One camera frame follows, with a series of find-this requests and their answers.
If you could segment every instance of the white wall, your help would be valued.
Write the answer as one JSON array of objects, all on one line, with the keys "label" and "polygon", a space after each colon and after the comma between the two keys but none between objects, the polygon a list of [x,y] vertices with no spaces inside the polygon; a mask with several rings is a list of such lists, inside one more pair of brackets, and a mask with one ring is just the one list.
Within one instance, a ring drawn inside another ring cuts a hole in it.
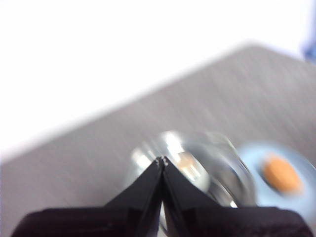
[{"label": "white wall", "polygon": [[301,57],[312,0],[0,0],[2,161],[232,48]]}]

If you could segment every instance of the light blue object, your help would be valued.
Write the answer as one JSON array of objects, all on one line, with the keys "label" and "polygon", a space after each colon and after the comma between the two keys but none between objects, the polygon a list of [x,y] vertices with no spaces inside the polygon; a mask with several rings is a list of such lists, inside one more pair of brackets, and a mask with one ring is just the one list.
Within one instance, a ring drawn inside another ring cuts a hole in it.
[{"label": "light blue object", "polygon": [[[271,153],[285,158],[300,177],[299,194],[282,194],[271,188],[262,176],[262,167]],[[253,176],[258,206],[276,206],[299,213],[316,232],[316,169],[302,155],[272,143],[252,143],[238,149],[238,154]]]}]

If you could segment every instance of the blurry object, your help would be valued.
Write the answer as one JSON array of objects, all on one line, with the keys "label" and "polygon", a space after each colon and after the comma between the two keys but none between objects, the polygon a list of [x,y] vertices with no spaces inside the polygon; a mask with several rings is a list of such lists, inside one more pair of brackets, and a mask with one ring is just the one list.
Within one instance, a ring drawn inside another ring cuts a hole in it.
[{"label": "blurry object", "polygon": [[[271,143],[253,143],[238,149],[240,158],[254,179],[258,206],[276,206],[299,213],[316,233],[316,169],[302,155]],[[267,154],[278,154],[292,166],[304,186],[298,194],[283,195],[271,188],[262,177]]]},{"label": "blurry object", "polygon": [[[227,207],[254,206],[251,175],[230,141],[218,133],[168,131],[144,142],[131,155],[133,165],[126,180],[131,184],[157,157],[166,156],[198,189]],[[160,221],[166,229],[164,211]]]},{"label": "blurry object", "polygon": [[299,192],[302,183],[294,168],[282,157],[270,154],[263,166],[263,175],[267,182],[283,193]]},{"label": "blurry object", "polygon": [[314,43],[306,52],[305,52],[305,58],[308,61],[311,61],[313,63],[316,63],[316,43]]}]

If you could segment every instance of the gray table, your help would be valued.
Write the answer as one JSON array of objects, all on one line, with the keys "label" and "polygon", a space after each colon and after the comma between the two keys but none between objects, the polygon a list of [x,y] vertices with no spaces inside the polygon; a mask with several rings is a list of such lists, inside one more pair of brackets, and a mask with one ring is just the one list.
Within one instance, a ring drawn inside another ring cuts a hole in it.
[{"label": "gray table", "polygon": [[274,140],[316,164],[316,67],[251,46],[1,164],[1,236],[27,212],[103,205],[129,154],[158,133],[215,130]]}]

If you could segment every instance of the white background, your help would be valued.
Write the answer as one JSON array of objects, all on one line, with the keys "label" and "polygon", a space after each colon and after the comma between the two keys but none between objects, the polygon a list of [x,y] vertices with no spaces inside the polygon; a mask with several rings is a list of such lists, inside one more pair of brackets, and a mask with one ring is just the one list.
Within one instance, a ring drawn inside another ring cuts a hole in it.
[{"label": "white background", "polygon": [[302,58],[312,0],[0,0],[2,162],[248,42]]}]

